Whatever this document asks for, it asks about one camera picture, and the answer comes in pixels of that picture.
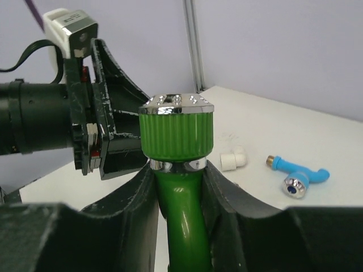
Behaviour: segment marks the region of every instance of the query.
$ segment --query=brass thread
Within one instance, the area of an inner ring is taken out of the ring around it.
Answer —
[[[269,155],[267,157],[266,164],[271,167],[274,159],[275,159],[274,156]]]

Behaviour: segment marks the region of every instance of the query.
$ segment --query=black cable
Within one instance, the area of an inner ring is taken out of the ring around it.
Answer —
[[[63,78],[63,72],[64,72],[63,71],[62,51],[58,47],[58,45],[56,45],[55,43],[53,43],[49,40],[39,40],[39,41],[33,42],[31,45],[29,45],[24,50],[23,54],[20,56],[20,58],[18,60],[18,63],[16,63],[15,66],[13,66],[12,68],[9,68],[9,69],[0,69],[0,73],[8,73],[8,72],[15,71],[21,64],[24,63],[24,61],[27,60],[28,57],[30,57],[30,55],[32,53],[34,53],[38,49],[46,47],[46,46],[54,46],[54,48],[56,49],[58,72],[57,72],[56,78],[52,81],[52,83],[59,83]]]

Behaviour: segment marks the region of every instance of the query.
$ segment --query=green pipe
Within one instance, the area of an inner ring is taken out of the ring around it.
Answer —
[[[214,106],[200,95],[157,95],[139,110],[141,146],[157,177],[167,221],[169,272],[211,272],[200,205],[206,156],[213,149]]]
[[[202,171],[156,173],[159,205],[167,222],[170,272],[210,272],[210,248],[200,207]]]

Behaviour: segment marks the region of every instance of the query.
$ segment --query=gray wall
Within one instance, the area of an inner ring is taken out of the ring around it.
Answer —
[[[363,120],[363,1],[195,2],[208,87]]]
[[[60,7],[85,10],[99,22],[99,37],[105,39],[116,61],[149,95],[194,90],[182,1],[35,0],[35,4],[41,14]],[[2,1],[0,25],[2,68],[13,66],[30,43],[44,39],[20,0]],[[48,51],[41,49],[17,71],[0,74],[0,82],[25,78],[47,83],[54,76]],[[71,150],[0,157],[0,186],[9,192],[70,161]]]

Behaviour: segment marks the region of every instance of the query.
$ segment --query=metal pole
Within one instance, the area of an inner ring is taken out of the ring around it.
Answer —
[[[183,2],[195,89],[196,92],[202,92],[205,90],[205,81],[197,27],[195,2],[194,0],[183,0]]]

